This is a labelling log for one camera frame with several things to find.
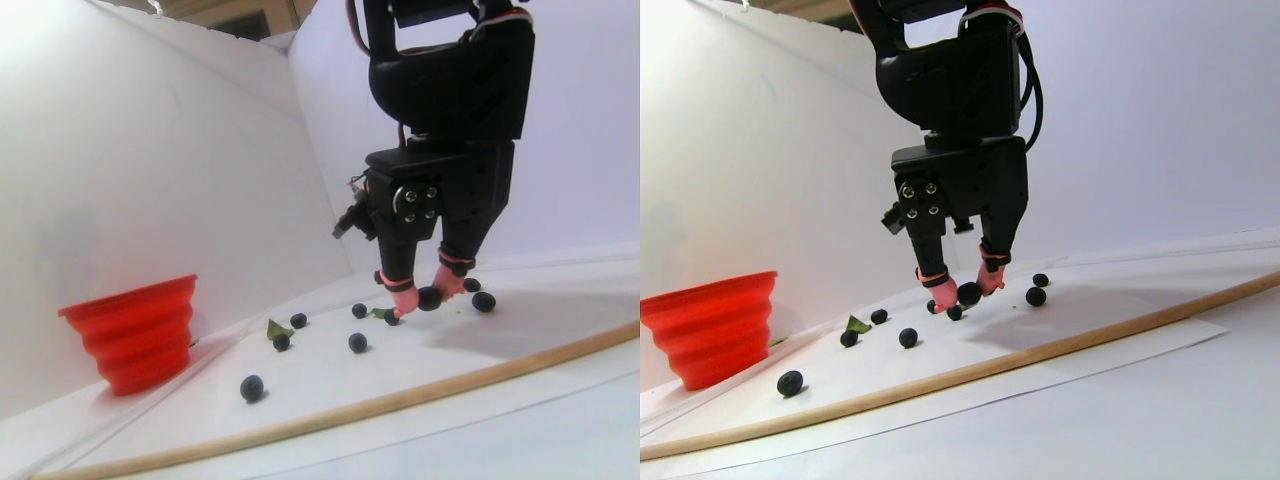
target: red silicone bowl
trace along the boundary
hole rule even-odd
[[[127,396],[178,375],[191,356],[191,296],[187,275],[58,310],[81,334],[84,349],[111,393]]]
[[[640,323],[686,390],[714,385],[769,356],[777,271],[762,271],[640,301]]]

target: white wall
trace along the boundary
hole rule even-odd
[[[864,37],[703,0],[644,1],[640,37],[644,296],[778,270],[785,335],[916,284],[879,219],[890,155],[920,134],[881,101]],[[643,356],[646,387],[675,378]]]
[[[525,134],[516,143],[509,205],[490,230],[479,264],[635,244],[639,8],[634,0],[539,0],[522,6],[532,13],[538,35]],[[453,42],[474,24],[460,15],[404,28],[397,45]],[[316,4],[293,40],[289,61],[330,207],[340,215],[352,202],[346,183],[364,172],[365,156],[396,146],[396,122],[369,92],[369,58],[351,37],[343,1]],[[379,268],[375,243],[358,233],[343,242],[352,269]],[[424,242],[419,259],[434,259],[438,244],[438,236]]]
[[[61,306],[195,273],[201,334],[351,273],[278,51],[8,1],[0,65],[0,417],[99,380]]]
[[[1015,261],[1280,224],[1280,3],[1155,4],[1015,3],[1046,91]],[[909,42],[954,36],[957,15]],[[919,132],[883,108],[865,37],[649,0],[641,41],[644,294],[776,269],[786,334],[915,287],[909,239],[877,220],[888,155]],[[950,266],[977,268],[977,242]],[[673,378],[652,347],[641,367],[646,387]]]

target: black robot bracket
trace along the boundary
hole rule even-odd
[[[369,154],[369,168],[352,178],[356,202],[333,236],[356,227],[378,241],[375,279],[393,293],[399,316],[419,306],[433,310],[462,291],[507,205],[513,141],[529,99],[532,18],[509,0],[365,0],[364,6],[374,100],[412,136]],[[476,26],[457,42],[397,50],[397,23],[403,28],[463,13]],[[430,239],[436,223],[440,268],[431,287],[419,291],[417,242]]]
[[[1014,236],[1027,210],[1027,150],[1039,133],[1039,77],[1021,14],[989,0],[850,0],[863,33],[876,50],[876,81],[886,104],[928,131],[924,145],[893,152],[897,201],[882,223],[904,228],[929,289],[931,312],[977,303],[1004,288]],[[909,47],[904,24],[965,9],[955,38]],[[1028,82],[1019,99],[1019,58]],[[1036,132],[1014,134],[1021,109],[1036,93]],[[956,287],[942,256],[946,219],[955,233],[982,221],[983,268],[973,284]]]

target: wooden stick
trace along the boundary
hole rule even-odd
[[[268,425],[256,430],[242,431],[212,440],[201,442],[186,447],[178,447],[163,452],[148,453],[133,458],[114,462],[99,463],[86,467],[68,468],[49,474],[37,474],[35,480],[72,480],[72,479],[102,479],[110,476],[137,474],[152,468],[168,467],[173,465],[209,458],[239,449],[257,447],[287,438],[308,434],[334,426],[349,424],[357,420],[374,417],[393,412],[401,408],[412,407],[434,399],[474,390],[485,385],[506,381],[517,376],[531,374],[550,366],[584,357],[590,353],[621,344],[640,337],[640,323],[632,321],[626,325],[599,333],[568,344],[563,344],[548,351],[516,358],[508,362],[466,372],[448,379],[433,381],[425,385],[389,393],[381,397],[356,402],[344,407],[333,408],[324,412]]]
[[[1165,326],[1280,285],[1275,271],[1187,303],[822,407],[640,448],[640,461],[728,445],[836,420]]]

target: wire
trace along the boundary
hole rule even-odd
[[[369,46],[365,45],[365,38],[360,36],[360,15],[356,13],[356,0],[347,0],[347,23],[351,24],[351,36],[356,38],[356,46],[365,55],[372,56],[369,52]]]
[[[1030,138],[1027,140],[1027,150],[1030,151],[1032,146],[1036,145],[1036,140],[1039,138],[1041,125],[1044,123],[1044,91],[1041,87],[1039,72],[1036,70],[1036,58],[1032,54],[1032,41],[1023,32],[1023,36],[1018,38],[1018,54],[1023,58],[1027,64],[1027,90],[1025,92],[1036,91],[1036,127],[1032,129]],[[1023,96],[1023,106],[1027,106],[1027,96]]]

